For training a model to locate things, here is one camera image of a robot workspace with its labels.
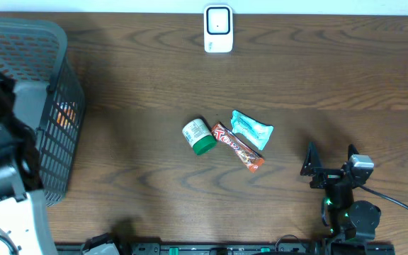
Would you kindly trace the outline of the teal tissue packet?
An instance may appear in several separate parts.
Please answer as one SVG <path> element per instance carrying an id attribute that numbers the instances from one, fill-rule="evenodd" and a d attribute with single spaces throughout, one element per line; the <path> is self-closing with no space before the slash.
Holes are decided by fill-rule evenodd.
<path id="1" fill-rule="evenodd" d="M 245 136 L 259 150 L 265 148 L 274 130 L 274 126 L 264 125 L 238 110 L 232 111 L 231 125 L 232 133 Z"/>

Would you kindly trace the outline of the red chocolate bar wrapper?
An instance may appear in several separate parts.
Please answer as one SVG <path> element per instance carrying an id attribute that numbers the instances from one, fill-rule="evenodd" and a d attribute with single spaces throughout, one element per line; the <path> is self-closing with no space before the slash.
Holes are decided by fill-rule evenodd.
<path id="1" fill-rule="evenodd" d="M 212 127 L 211 133 L 217 141 L 231 147 L 251 173 L 256 172 L 265 163 L 265 160 L 260 155 L 243 143 L 222 123 L 215 124 Z"/>

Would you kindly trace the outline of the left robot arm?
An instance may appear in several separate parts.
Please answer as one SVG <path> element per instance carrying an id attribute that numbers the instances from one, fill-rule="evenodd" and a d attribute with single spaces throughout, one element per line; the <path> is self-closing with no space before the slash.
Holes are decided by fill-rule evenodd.
<path id="1" fill-rule="evenodd" d="M 36 136 L 13 112 L 15 84 L 0 72 L 0 254 L 56 254 Z"/>

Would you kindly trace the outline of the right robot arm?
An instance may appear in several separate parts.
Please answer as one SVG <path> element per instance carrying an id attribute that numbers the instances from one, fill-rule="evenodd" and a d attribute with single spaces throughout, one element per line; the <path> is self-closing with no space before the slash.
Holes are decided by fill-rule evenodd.
<path id="1" fill-rule="evenodd" d="M 367 254 L 368 242 L 375 239 L 381 210 L 366 200 L 354 200 L 353 189 L 362 186 L 373 172 L 368 155 L 348 146 L 348 160 L 338 169 L 323 166 L 314 143 L 309 143 L 300 174 L 310 176 L 310 187 L 325 190 L 321 217 L 331 236 L 316 250 L 321 254 Z"/>

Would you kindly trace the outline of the white barcode scanner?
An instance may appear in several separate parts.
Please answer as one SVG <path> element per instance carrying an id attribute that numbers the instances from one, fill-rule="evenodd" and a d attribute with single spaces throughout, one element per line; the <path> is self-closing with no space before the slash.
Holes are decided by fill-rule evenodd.
<path id="1" fill-rule="evenodd" d="M 203 12 L 204 49 L 207 53 L 228 53 L 234 42 L 233 10 L 228 5 L 208 5 Z"/>

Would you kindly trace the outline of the white bottle green cap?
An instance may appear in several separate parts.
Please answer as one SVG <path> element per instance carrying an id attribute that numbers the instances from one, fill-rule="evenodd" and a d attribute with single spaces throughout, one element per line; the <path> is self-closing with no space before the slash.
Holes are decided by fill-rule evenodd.
<path id="1" fill-rule="evenodd" d="M 182 134 L 197 155 L 207 153 L 217 144 L 217 140 L 201 118 L 196 118 L 187 123 L 182 129 Z"/>

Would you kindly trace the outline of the grey plastic shopping basket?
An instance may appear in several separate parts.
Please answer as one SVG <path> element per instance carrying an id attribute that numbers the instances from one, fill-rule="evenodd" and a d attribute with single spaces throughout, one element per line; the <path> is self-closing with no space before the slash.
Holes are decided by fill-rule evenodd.
<path id="1" fill-rule="evenodd" d="M 0 18 L 0 72 L 15 80 L 14 113 L 37 135 L 46 204 L 66 195 L 84 119 L 84 91 L 56 23 Z"/>

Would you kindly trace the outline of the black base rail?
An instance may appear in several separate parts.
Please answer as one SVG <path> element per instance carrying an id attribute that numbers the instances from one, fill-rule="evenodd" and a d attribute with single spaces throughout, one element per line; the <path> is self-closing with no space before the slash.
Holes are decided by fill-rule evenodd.
<path id="1" fill-rule="evenodd" d="M 124 240 L 109 233 L 84 243 L 56 243 L 59 254 L 127 255 L 250 255 L 326 254 L 320 242 L 307 242 L 290 235 L 274 243 L 171 243 L 154 239 Z"/>

